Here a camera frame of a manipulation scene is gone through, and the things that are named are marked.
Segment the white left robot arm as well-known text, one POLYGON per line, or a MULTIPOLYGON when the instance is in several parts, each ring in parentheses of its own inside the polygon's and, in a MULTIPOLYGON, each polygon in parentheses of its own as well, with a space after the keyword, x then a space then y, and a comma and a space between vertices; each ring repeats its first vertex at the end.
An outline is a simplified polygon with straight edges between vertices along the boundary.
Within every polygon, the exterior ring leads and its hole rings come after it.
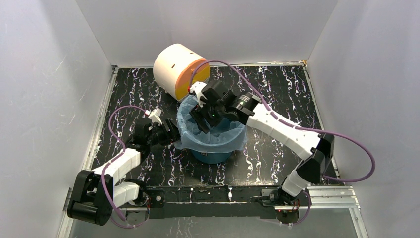
POLYGON ((180 140, 180 132, 170 119, 141 118, 125 149, 116 161, 94 170, 82 170, 75 179, 67 207, 67 216, 84 222, 104 225, 112 213, 128 203, 140 207, 162 207, 163 201, 147 189, 145 182, 126 178, 125 175, 144 162, 155 145, 166 146, 180 140))

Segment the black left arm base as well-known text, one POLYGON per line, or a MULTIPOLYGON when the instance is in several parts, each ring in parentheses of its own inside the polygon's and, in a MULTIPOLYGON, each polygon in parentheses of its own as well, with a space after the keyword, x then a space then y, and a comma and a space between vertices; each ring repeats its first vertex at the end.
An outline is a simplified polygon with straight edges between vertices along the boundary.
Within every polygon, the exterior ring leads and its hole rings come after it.
POLYGON ((124 182, 114 188, 113 201, 125 216, 126 225, 136 227, 150 218, 152 208, 163 207, 164 192, 124 182))

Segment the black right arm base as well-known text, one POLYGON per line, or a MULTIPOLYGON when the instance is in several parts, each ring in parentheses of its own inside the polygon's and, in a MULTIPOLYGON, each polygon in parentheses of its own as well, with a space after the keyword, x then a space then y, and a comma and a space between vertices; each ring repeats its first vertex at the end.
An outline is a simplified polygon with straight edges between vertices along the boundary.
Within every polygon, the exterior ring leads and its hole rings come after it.
POLYGON ((276 217, 281 225, 295 226, 302 223, 309 214, 312 201, 307 190, 302 190, 297 196, 291 196, 282 189, 263 189, 260 195, 250 197, 250 202, 256 202, 264 207, 285 207, 291 206, 286 209, 276 209, 276 217), (300 217, 299 209, 302 205, 301 198, 307 200, 307 208, 303 215, 300 217))

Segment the translucent blue plastic bag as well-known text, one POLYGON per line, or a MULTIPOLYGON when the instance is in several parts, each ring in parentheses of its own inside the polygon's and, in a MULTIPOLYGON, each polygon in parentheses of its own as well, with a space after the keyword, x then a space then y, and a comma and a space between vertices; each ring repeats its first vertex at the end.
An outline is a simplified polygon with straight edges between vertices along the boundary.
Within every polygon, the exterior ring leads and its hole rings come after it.
POLYGON ((228 153, 243 150, 247 142, 246 126, 224 118, 208 133, 199 130, 190 115, 190 110, 198 104, 195 96, 187 96, 178 107, 176 115, 180 140, 174 142, 177 149, 191 149, 204 153, 228 153))

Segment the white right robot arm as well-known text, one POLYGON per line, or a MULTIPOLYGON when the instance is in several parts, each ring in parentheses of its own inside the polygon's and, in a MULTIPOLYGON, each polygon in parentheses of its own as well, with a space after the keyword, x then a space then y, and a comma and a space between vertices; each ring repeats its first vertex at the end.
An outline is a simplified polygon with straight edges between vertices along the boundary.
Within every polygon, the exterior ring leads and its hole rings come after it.
POLYGON ((333 156, 334 135, 300 129, 267 109, 258 96, 250 92, 236 94, 219 81, 196 82, 188 88, 188 93, 197 100, 190 115, 202 132, 208 133, 210 127, 229 119, 269 135, 301 159, 279 188, 279 200, 283 204, 292 205, 301 191, 320 182, 333 156))

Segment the teal plastic trash bin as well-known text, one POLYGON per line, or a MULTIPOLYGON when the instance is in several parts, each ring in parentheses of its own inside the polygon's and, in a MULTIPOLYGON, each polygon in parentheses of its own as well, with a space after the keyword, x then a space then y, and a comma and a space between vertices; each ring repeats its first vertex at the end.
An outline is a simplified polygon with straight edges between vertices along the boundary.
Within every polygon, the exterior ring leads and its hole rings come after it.
POLYGON ((198 161, 205 164, 225 163, 233 153, 233 151, 228 153, 204 153, 195 150, 190 150, 190 152, 198 161))

